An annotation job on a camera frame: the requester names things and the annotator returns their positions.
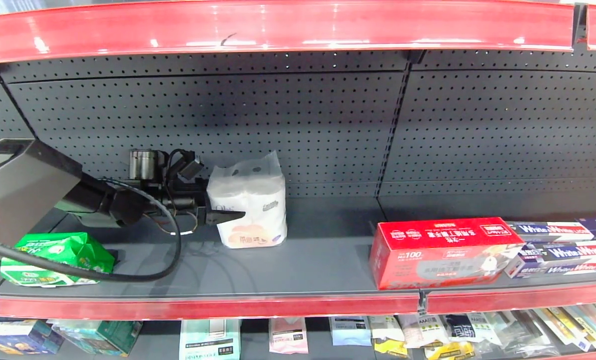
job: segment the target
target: toilet paper pack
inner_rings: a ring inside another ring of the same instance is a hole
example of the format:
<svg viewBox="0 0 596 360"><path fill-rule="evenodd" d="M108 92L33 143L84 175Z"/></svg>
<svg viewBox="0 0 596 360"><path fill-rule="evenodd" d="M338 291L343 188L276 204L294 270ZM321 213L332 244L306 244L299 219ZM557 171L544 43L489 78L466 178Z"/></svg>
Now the toilet paper pack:
<svg viewBox="0 0 596 360"><path fill-rule="evenodd" d="M229 168L215 167L207 193L214 210L246 212L243 218L218 224L225 246L262 248L286 238L286 190L276 152Z"/></svg>

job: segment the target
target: robotic arm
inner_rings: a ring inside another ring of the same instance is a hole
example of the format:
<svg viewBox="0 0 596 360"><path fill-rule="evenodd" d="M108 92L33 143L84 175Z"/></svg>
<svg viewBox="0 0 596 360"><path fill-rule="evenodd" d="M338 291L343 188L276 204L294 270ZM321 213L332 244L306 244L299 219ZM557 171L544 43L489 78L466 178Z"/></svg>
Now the robotic arm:
<svg viewBox="0 0 596 360"><path fill-rule="evenodd" d="M172 164L175 153L181 157ZM38 139L1 139L0 243L15 246L53 207L96 228L130 226L144 215L170 217L168 209L174 215L178 211L195 215L198 226L243 217L240 211L211 210L207 181L195 179L202 167L191 151L133 150L128 180L132 188L83 173L81 164ZM145 276L143 281L153 280Z"/></svg>

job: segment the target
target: yellow package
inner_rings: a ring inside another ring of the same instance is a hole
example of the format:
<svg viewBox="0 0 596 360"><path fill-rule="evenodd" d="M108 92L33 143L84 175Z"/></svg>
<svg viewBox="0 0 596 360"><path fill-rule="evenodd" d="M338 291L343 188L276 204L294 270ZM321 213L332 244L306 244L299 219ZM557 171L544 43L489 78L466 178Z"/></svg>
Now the yellow package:
<svg viewBox="0 0 596 360"><path fill-rule="evenodd" d="M378 353L389 354L399 358L409 358L407 344L393 339L372 339L373 349Z"/></svg>
<svg viewBox="0 0 596 360"><path fill-rule="evenodd" d="M449 344L424 348L427 360L465 360L476 357L476 349L468 341L450 342Z"/></svg>

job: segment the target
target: cylindrical motor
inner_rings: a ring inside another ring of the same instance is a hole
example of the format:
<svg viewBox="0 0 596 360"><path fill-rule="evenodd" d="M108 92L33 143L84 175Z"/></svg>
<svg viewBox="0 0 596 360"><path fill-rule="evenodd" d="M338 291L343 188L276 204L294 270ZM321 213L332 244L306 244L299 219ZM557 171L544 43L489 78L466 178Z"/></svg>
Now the cylindrical motor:
<svg viewBox="0 0 596 360"><path fill-rule="evenodd" d="M131 150L129 152L129 179L154 180L158 166L158 151Z"/></svg>

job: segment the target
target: pink package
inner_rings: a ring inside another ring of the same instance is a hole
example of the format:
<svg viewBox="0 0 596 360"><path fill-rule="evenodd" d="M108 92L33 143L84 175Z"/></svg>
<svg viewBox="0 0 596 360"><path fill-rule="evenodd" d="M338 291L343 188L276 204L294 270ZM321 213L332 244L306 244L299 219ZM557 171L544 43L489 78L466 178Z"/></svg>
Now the pink package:
<svg viewBox="0 0 596 360"><path fill-rule="evenodd" d="M304 317L269 319L269 352L308 354L307 326Z"/></svg>

